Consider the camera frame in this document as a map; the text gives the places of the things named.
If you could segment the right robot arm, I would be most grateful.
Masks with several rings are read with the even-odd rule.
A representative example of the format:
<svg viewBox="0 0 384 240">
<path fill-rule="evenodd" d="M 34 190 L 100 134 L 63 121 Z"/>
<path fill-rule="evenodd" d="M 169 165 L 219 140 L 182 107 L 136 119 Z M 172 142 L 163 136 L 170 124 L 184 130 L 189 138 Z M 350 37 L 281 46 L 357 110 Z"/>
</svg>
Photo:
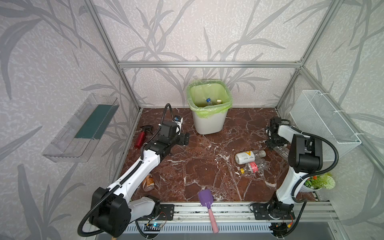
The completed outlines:
<svg viewBox="0 0 384 240">
<path fill-rule="evenodd" d="M 339 162 L 337 148 L 327 139 L 315 134 L 303 132 L 290 125 L 289 120 L 280 117 L 270 119 L 266 127 L 268 140 L 267 147 L 275 150 L 290 144 L 288 151 L 289 171 L 282 185 L 275 191 L 267 205 L 270 215 L 290 213 L 295 203 L 303 203 L 307 200 L 296 198 L 299 188 L 310 177 L 330 172 Z M 323 144 L 328 145 L 334 152 L 334 161 L 330 167 L 323 169 Z"/>
</svg>

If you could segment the artificial flower pot plant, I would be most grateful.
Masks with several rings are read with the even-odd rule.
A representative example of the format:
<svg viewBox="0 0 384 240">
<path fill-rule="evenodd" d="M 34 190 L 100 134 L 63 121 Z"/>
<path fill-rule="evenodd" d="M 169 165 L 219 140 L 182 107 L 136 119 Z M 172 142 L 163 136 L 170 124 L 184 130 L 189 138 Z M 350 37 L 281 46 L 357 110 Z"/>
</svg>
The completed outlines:
<svg viewBox="0 0 384 240">
<path fill-rule="evenodd" d="M 320 189 L 331 190 L 336 186 L 336 182 L 331 173 L 317 175 L 308 178 L 301 187 L 300 192 L 310 193 Z"/>
</svg>

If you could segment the aluminium front rail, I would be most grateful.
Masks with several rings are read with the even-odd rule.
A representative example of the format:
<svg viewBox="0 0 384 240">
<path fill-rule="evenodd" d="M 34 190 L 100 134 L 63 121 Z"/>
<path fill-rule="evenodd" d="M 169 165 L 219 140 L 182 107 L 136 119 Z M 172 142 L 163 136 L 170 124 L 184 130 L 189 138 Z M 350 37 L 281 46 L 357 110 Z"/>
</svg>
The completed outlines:
<svg viewBox="0 0 384 240">
<path fill-rule="evenodd" d="M 174 202 L 173 219 L 167 223 L 209 223 L 208 210 L 199 202 Z M 251 223 L 257 220 L 250 202 L 214 202 L 212 210 L 217 223 Z M 307 203 L 300 222 L 339 222 L 330 202 Z"/>
</svg>

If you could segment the purple pink silicone spatula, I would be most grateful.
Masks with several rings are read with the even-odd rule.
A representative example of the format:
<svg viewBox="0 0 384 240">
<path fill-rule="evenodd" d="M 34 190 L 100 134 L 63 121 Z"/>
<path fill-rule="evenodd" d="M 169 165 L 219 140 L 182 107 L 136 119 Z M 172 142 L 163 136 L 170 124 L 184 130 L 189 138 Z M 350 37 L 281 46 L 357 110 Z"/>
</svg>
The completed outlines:
<svg viewBox="0 0 384 240">
<path fill-rule="evenodd" d="M 206 207 L 208 209 L 213 233 L 217 234 L 219 232 L 219 228 L 216 222 L 216 219 L 214 217 L 213 211 L 212 211 L 212 204 L 214 202 L 213 195 L 209 189 L 205 189 L 202 191 L 199 191 L 198 193 L 199 201 L 203 207 Z"/>
</svg>

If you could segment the white trash bin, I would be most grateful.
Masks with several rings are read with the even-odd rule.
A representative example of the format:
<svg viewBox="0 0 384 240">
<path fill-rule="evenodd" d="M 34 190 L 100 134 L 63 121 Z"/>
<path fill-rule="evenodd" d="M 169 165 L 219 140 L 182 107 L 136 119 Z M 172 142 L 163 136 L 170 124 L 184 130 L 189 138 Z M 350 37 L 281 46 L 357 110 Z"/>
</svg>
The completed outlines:
<svg viewBox="0 0 384 240">
<path fill-rule="evenodd" d="M 197 133 L 200 135 L 210 135 L 220 132 L 226 120 L 228 112 L 217 113 L 209 118 L 200 118 L 195 112 L 193 112 L 194 125 Z"/>
</svg>

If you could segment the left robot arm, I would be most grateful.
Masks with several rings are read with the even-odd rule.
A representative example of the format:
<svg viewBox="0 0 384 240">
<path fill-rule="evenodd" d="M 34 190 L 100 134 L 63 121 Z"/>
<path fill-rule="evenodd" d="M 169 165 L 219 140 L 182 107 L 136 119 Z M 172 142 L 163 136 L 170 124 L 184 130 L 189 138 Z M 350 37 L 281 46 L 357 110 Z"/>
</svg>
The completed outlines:
<svg viewBox="0 0 384 240">
<path fill-rule="evenodd" d="M 158 130 L 141 147 L 138 160 L 107 188 L 99 187 L 92 196 L 90 210 L 80 221 L 77 233 L 87 238 L 107 233 L 119 237 L 127 226 L 143 216 L 149 216 L 157 201 L 152 197 L 131 198 L 145 178 L 176 146 L 189 143 L 189 133 L 182 133 L 183 118 L 171 115 L 171 121 L 161 120 Z"/>
</svg>

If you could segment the white yellow label bottle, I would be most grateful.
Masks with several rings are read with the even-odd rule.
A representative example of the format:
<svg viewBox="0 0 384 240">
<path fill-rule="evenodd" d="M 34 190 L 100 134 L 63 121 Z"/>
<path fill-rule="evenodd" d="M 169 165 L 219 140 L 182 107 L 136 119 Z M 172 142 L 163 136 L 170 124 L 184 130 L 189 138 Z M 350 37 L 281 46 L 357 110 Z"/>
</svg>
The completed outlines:
<svg viewBox="0 0 384 240">
<path fill-rule="evenodd" d="M 264 150 L 247 151 L 247 152 L 236 154 L 235 161 L 239 165 L 244 165 L 250 162 L 254 162 L 257 159 L 264 158 L 265 156 L 266 156 L 266 152 Z"/>
</svg>

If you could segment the clear bottle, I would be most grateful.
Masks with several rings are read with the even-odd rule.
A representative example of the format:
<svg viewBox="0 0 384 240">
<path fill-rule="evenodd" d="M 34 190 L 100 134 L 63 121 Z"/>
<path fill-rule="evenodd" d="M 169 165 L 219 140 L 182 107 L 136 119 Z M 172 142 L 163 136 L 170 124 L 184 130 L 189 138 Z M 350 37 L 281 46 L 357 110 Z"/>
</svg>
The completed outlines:
<svg viewBox="0 0 384 240">
<path fill-rule="evenodd" d="M 288 161 L 290 150 L 285 146 L 274 147 L 273 150 L 278 153 L 285 161 Z"/>
</svg>

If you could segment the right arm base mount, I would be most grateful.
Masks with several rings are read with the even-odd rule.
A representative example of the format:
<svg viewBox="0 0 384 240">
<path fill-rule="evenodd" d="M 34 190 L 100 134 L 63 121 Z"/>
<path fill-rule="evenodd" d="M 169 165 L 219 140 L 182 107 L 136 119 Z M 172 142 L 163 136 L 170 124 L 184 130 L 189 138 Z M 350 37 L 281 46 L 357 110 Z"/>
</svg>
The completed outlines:
<svg viewBox="0 0 384 240">
<path fill-rule="evenodd" d="M 282 202 L 252 203 L 251 211 L 256 220 L 295 220 L 294 204 Z"/>
</svg>

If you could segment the green bin liner bag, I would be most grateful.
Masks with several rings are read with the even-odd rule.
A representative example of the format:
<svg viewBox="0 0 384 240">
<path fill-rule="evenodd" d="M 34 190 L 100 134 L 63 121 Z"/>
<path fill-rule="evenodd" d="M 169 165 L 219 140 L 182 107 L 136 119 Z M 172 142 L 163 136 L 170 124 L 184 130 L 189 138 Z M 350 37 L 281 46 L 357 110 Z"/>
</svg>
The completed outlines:
<svg viewBox="0 0 384 240">
<path fill-rule="evenodd" d="M 194 81 L 187 87 L 187 102 L 198 117 L 208 119 L 226 113 L 233 106 L 233 97 L 221 80 Z"/>
</svg>

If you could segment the red spray bottle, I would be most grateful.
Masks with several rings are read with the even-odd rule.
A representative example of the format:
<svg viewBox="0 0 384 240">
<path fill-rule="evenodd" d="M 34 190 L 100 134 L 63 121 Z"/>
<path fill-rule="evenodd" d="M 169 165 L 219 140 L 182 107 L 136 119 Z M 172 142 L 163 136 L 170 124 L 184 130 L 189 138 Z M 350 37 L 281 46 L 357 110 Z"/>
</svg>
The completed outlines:
<svg viewBox="0 0 384 240">
<path fill-rule="evenodd" d="M 136 143 L 134 145 L 134 147 L 136 149 L 140 149 L 143 146 L 143 144 L 145 143 L 145 140 L 147 139 L 147 135 L 153 133 L 153 126 L 151 126 L 151 125 L 141 126 L 140 129 L 141 129 L 141 131 L 140 131 L 140 133 L 137 137 Z"/>
</svg>

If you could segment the pink label yellow cap bottle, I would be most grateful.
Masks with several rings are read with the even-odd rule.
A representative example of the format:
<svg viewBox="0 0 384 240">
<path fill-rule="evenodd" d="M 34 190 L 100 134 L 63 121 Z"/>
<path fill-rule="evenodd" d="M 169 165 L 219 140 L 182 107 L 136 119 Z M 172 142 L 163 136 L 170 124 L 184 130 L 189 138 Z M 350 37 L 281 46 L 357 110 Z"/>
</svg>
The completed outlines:
<svg viewBox="0 0 384 240">
<path fill-rule="evenodd" d="M 265 159 L 259 159 L 250 163 L 247 163 L 243 168 L 240 169 L 242 175 L 254 174 L 263 172 L 269 168 L 269 162 Z"/>
</svg>

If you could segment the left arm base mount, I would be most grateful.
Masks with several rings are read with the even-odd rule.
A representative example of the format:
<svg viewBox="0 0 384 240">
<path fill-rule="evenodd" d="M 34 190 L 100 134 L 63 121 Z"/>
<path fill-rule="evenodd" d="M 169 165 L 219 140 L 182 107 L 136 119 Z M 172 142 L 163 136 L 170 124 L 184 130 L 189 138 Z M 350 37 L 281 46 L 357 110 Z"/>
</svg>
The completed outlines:
<svg viewBox="0 0 384 240">
<path fill-rule="evenodd" d="M 172 221 L 174 218 L 175 205 L 174 204 L 158 204 L 155 205 L 153 211 L 144 216 L 143 219 L 149 221 L 151 219 L 161 220 L 161 221 Z"/>
</svg>

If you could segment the clear acrylic wall shelf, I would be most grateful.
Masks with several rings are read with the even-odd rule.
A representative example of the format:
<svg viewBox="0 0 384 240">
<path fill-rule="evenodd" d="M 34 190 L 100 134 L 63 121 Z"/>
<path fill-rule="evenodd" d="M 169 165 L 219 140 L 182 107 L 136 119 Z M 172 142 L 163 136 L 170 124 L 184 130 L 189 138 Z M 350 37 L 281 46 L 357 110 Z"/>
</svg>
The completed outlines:
<svg viewBox="0 0 384 240">
<path fill-rule="evenodd" d="M 117 112 L 118 98 L 89 94 L 42 155 L 54 163 L 86 163 Z"/>
</svg>

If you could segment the brown coffee bottle lying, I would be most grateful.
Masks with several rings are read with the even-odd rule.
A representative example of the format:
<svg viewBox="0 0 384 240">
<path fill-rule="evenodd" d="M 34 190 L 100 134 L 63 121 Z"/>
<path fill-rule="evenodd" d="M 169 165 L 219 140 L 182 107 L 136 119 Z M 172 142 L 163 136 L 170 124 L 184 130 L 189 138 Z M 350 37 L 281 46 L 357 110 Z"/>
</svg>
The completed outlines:
<svg viewBox="0 0 384 240">
<path fill-rule="evenodd" d="M 152 175 L 146 176 L 142 182 L 142 188 L 144 192 L 150 192 L 155 188 L 155 181 Z"/>
</svg>

